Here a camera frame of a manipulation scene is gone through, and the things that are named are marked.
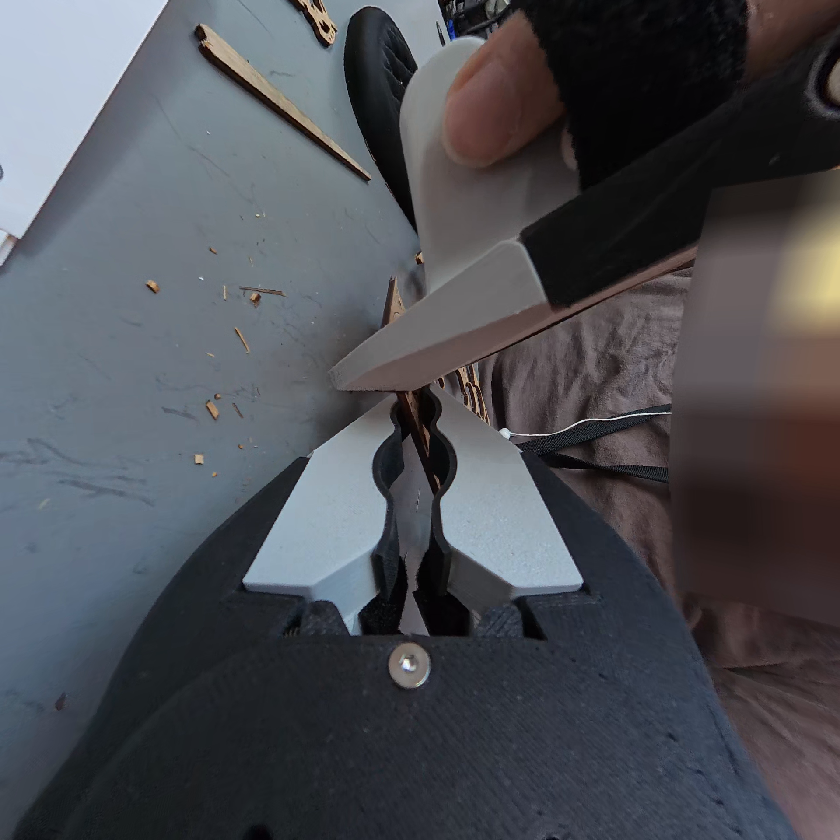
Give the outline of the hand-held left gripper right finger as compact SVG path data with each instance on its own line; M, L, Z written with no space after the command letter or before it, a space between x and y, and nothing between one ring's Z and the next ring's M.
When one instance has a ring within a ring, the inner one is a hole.
M436 479L418 610L431 636L473 634L486 614L585 583L519 448L440 386L421 416Z

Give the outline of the person's right hand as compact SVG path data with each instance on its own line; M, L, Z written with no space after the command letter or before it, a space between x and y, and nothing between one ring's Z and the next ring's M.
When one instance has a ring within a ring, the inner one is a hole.
M454 163L488 167L564 115L539 40L524 13L516 12L458 72L446 97L442 142Z

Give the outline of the laser-cut wooden parts sheet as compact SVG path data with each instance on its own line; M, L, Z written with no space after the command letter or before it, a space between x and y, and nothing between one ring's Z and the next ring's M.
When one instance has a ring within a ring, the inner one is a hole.
M405 304L398 288L397 278L392 276L385 295L381 326L385 327L395 321L404 313L405 309ZM455 375L464 405L486 424L490 424L476 364L459 367L455 371ZM423 394L421 391L414 391L397 392L395 395L400 405L402 420L406 423L427 482L432 494L435 495L440 489L440 480L434 472L430 458L431 437L427 422L422 417Z

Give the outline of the branched wooden model part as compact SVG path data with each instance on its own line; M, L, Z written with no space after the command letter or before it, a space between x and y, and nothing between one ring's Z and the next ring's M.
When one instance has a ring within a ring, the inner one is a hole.
M306 18L322 46L328 48L334 45L338 28L323 1L290 1L290 3Z

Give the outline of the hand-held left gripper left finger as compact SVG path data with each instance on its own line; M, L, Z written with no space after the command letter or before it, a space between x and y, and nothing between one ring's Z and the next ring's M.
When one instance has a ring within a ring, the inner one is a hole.
M387 396L316 448L243 578L248 592L330 602L351 635L400 578L391 488L404 469L399 402Z

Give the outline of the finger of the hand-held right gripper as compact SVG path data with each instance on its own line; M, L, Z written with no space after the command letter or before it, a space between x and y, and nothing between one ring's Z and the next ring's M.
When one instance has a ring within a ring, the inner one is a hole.
M412 305L330 371L342 392L409 392L550 327L529 254L502 241Z

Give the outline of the black padded wrist rest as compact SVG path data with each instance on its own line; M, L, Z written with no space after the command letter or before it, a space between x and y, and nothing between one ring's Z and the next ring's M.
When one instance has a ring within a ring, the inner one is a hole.
M415 228L400 111L417 63L399 27L384 10L363 7L350 18L343 69L353 113L371 158Z

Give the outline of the white instruction booklet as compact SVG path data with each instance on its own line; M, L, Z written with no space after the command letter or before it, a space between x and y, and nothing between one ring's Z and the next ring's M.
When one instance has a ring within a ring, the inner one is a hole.
M34 221L166 1L1 2L1 261Z

